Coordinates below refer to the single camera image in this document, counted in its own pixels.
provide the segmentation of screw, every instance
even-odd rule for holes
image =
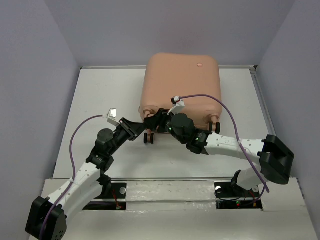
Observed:
[[[254,188],[252,188],[252,191],[254,191],[255,193],[259,192],[259,188],[257,186],[255,186]]]
[[[127,189],[126,189],[125,187],[121,187],[121,188],[120,188],[120,193],[121,193],[122,195],[125,195],[126,192],[127,192]]]
[[[215,192],[216,192],[217,194],[222,193],[222,187],[221,187],[221,186],[216,186],[216,187],[215,187]]]

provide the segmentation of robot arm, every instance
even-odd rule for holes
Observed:
[[[40,238],[40,231],[50,208],[72,181],[71,188],[49,214],[42,235],[42,239],[60,240],[73,217],[91,200],[111,188],[111,178],[106,176],[105,172],[114,162],[112,155],[127,140],[134,141],[145,129],[168,132],[179,142],[186,144],[186,148],[195,154],[245,158],[235,138],[195,128],[190,118],[185,114],[178,114],[184,106],[183,101],[179,105],[174,111],[160,109],[154,116],[145,118],[143,123],[131,122],[125,118],[117,121],[115,109],[111,109],[107,118],[109,123],[116,126],[115,131],[102,129],[98,133],[90,156],[76,173],[74,180],[70,179],[48,197],[39,196],[32,203],[26,232],[37,239]],[[257,169],[264,175],[265,181],[277,184],[289,182],[294,155],[276,136],[268,135],[264,140],[242,140],[242,144],[257,164]],[[246,190],[261,183],[252,168],[237,171],[232,181],[237,187]]]

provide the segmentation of white cable clip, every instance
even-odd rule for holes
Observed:
[[[242,149],[241,149],[241,147],[240,147],[240,144],[242,144],[242,139],[240,139],[240,140],[238,141],[238,148],[237,148],[237,150],[236,150],[239,159],[240,159],[239,153],[242,153]]]
[[[71,182],[71,183],[73,183],[73,184],[76,183],[74,180],[72,180],[72,178],[69,178],[69,179],[68,179],[68,182]]]

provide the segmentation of white plastic connector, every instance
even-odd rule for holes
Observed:
[[[179,96],[175,96],[173,98],[173,101],[175,102],[175,104],[172,104],[173,107],[169,110],[168,115],[170,113],[173,113],[174,115],[180,113],[182,111],[182,109],[185,107],[185,102],[180,99]]]
[[[106,118],[106,121],[114,126],[120,125],[119,121],[116,119],[117,116],[117,109],[116,108],[110,108],[109,112],[104,115],[103,117]]]

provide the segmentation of white floor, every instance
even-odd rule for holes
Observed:
[[[141,122],[138,114],[145,69],[83,69],[67,121],[54,178],[70,178],[72,168],[69,141],[76,127],[86,118],[117,108],[118,118]],[[263,139],[267,125],[248,69],[220,70],[222,101],[231,110],[244,139]],[[234,127],[226,111],[221,116],[221,135],[234,137]],[[94,147],[97,133],[114,127],[106,119],[93,119],[78,132],[73,143],[77,169]],[[112,178],[211,178],[232,177],[249,163],[226,156],[196,155],[168,134],[157,134],[155,144],[144,145],[143,135],[126,142],[114,154],[107,174]]]

